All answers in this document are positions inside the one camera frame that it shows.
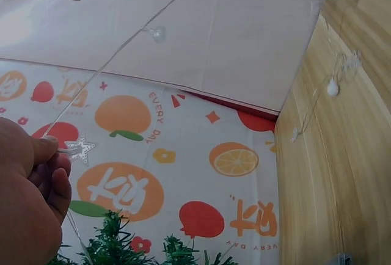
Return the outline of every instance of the apple illustration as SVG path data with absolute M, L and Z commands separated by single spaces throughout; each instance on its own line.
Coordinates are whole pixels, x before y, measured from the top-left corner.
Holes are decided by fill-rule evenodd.
M 179 210 L 179 218 L 183 224 L 181 231 L 194 239 L 195 236 L 215 238 L 224 230 L 224 218 L 213 206 L 201 202 L 190 201 Z
M 38 101 L 41 103 L 49 102 L 54 96 L 53 86 L 46 81 L 43 81 L 35 86 L 34 92 L 32 93 L 31 100 Z
M 38 131 L 33 133 L 32 137 L 41 138 L 51 124 L 43 126 Z M 79 138 L 79 131 L 70 123 L 56 123 L 50 130 L 48 135 L 56 137 L 59 141 L 59 148 L 67 149 L 65 141 L 76 141 Z
M 274 132 L 274 128 L 276 127 L 276 123 L 265 120 L 264 118 L 256 117 L 252 114 L 238 111 L 238 115 L 246 127 L 256 132 Z

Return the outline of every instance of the silver star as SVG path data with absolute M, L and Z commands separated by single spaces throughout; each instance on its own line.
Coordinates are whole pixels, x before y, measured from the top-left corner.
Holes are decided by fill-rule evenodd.
M 71 159 L 80 159 L 82 162 L 88 166 L 88 156 L 89 152 L 96 144 L 91 142 L 86 142 L 86 137 L 84 134 L 80 134 L 77 141 L 66 141 L 64 142 L 68 149 L 79 148 L 80 152 L 71 155 Z

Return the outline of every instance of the chinese character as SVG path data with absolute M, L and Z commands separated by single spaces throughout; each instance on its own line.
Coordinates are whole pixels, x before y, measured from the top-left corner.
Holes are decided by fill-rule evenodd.
M 261 236 L 276 236 L 277 220 L 273 212 L 273 203 L 268 203 L 266 206 L 258 202 L 258 205 L 252 205 L 243 212 L 243 200 L 238 200 L 238 215 L 237 219 L 231 221 L 230 226 L 238 230 L 238 236 L 243 235 L 243 230 L 255 230 Z M 247 220 L 251 218 L 258 210 L 257 219 L 255 222 Z
M 148 179 L 142 178 L 140 181 L 137 181 L 134 176 L 128 175 L 128 177 L 119 176 L 118 178 L 113 178 L 109 181 L 113 170 L 112 167 L 108 168 L 97 186 L 88 187 L 88 190 L 92 192 L 90 201 L 94 202 L 97 200 L 98 196 L 102 196 L 112 199 L 113 206 L 118 210 L 128 211 L 131 214 L 138 213 L 144 204 L 144 187 L 148 184 Z M 122 186 L 122 188 L 117 194 L 109 191 L 110 189 L 120 186 Z
M 22 82 L 22 79 L 10 79 L 10 76 L 7 75 L 4 82 L 0 85 L 0 96 L 4 98 L 10 98 L 15 93 L 17 93 Z
M 78 95 L 79 91 L 85 86 L 86 83 L 76 82 L 68 85 L 69 79 L 65 80 L 65 86 L 61 94 L 58 94 L 56 98 L 59 101 L 59 104 L 63 101 L 72 101 L 72 99 Z M 72 103 L 72 106 L 83 107 L 87 100 L 87 90 L 84 89 L 76 97 L 75 101 Z

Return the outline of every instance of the wooden wall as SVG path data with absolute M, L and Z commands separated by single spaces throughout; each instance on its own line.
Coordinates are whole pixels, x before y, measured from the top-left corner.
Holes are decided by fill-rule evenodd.
M 335 63 L 320 17 L 277 121 L 280 263 L 322 264 L 348 252 L 355 264 L 391 264 L 391 0 L 327 1 L 323 15 L 334 48 L 361 50 L 363 67 L 342 81 L 338 97 L 323 88 L 293 143 Z

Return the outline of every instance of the pine branch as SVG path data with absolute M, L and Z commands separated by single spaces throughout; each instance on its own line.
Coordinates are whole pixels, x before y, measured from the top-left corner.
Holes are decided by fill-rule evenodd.
M 95 228 L 97 235 L 95 239 L 90 239 L 89 245 L 86 248 L 93 265 L 159 265 L 154 257 L 150 258 L 144 252 L 135 252 L 130 246 L 134 234 L 128 233 L 123 229 L 128 222 L 122 225 L 125 218 L 120 216 L 118 212 L 109 211 L 104 216 L 103 228 Z M 192 247 L 184 245 L 179 239 L 173 235 L 164 239 L 164 253 L 166 253 L 166 261 L 162 265 L 198 265 L 194 250 L 194 240 Z M 85 254 L 80 253 L 82 258 L 81 265 L 90 265 Z M 207 251 L 204 251 L 205 265 L 238 265 L 232 257 L 227 258 L 224 262 L 225 254 L 218 253 L 214 262 L 210 262 L 210 256 Z M 57 254 L 47 265 L 78 265 L 70 259 Z

